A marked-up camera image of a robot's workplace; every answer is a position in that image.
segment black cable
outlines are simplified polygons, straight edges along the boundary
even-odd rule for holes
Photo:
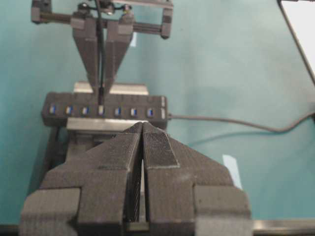
[[[182,116],[182,115],[172,115],[169,114],[169,119],[187,119],[187,120],[201,120],[201,121],[217,121],[217,122],[226,122],[226,123],[234,123],[234,124],[240,124],[245,125],[257,129],[266,130],[272,133],[286,133],[297,127],[300,123],[307,120],[310,117],[313,117],[315,115],[315,112],[311,112],[306,114],[305,116],[302,116],[298,120],[294,121],[292,124],[284,127],[284,128],[272,128],[264,125],[254,124],[251,122],[246,122],[242,120],[237,119],[229,119],[229,118],[216,118],[216,117],[200,117],[200,116]]]
[[[99,0],[94,0],[95,5],[96,5],[96,10],[97,10],[97,15],[98,15],[98,33],[99,33],[99,40],[100,40],[100,87],[99,87],[99,98],[100,101],[99,103],[103,103],[103,94],[104,94],[104,64],[105,64],[105,46],[104,46],[104,34],[103,34],[103,20],[102,20],[102,13],[101,13],[101,8],[99,4]]]

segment teal background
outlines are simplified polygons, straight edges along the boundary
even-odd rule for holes
[[[80,0],[54,0],[72,13]],[[170,112],[282,127],[315,110],[315,88],[276,0],[174,0],[172,37],[138,35],[119,82],[166,95]],[[50,91],[71,91],[85,70],[65,25],[30,22],[30,0],[1,0],[0,224],[17,223],[49,129],[40,111]],[[136,8],[137,21],[160,11]],[[248,127],[174,120],[175,139],[222,163],[238,160],[255,219],[315,217],[312,120],[274,135]]]

